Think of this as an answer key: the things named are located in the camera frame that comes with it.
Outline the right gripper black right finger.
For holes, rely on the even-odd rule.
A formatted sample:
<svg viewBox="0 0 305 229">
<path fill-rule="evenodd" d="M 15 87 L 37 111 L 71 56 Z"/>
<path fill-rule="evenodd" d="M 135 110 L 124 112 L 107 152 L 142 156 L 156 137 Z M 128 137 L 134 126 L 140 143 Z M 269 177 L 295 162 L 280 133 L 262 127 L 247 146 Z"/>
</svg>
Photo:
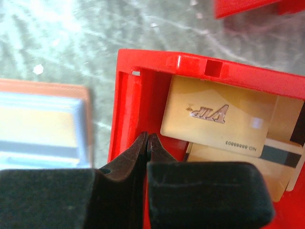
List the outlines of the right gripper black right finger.
<svg viewBox="0 0 305 229">
<path fill-rule="evenodd" d="M 275 210 L 258 169 L 246 162 L 179 162 L 148 137 L 149 220 L 153 229 L 259 229 Z"/>
</svg>

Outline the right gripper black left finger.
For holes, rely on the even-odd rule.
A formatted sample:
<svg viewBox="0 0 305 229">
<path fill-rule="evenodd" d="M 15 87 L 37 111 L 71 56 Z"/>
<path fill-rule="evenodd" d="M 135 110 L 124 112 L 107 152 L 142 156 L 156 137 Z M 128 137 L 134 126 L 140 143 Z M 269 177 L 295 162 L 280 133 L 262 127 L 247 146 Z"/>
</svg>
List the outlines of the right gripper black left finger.
<svg viewBox="0 0 305 229">
<path fill-rule="evenodd" d="M 3 229 L 140 229 L 148 134 L 105 166 L 0 173 Z"/>
</svg>

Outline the brown leather card holder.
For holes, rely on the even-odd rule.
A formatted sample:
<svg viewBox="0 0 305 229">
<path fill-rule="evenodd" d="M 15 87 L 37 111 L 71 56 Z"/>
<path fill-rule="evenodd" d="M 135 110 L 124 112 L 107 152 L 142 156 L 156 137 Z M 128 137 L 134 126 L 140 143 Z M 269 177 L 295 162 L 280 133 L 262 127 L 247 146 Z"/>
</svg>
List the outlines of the brown leather card holder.
<svg viewBox="0 0 305 229">
<path fill-rule="evenodd" d="M 84 86 L 1 79 L 1 169 L 92 167 L 91 116 Z"/>
</svg>

